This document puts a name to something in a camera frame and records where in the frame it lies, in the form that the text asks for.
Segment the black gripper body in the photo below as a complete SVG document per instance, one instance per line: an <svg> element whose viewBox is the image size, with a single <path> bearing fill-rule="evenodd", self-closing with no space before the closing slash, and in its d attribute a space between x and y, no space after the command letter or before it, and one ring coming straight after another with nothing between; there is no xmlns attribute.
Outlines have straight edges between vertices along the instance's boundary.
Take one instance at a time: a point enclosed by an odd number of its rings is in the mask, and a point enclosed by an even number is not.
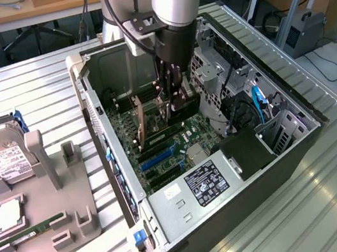
<svg viewBox="0 0 337 252"><path fill-rule="evenodd" d="M156 63L187 66L193 55L197 20L183 27L168 26L155 32Z"/></svg>

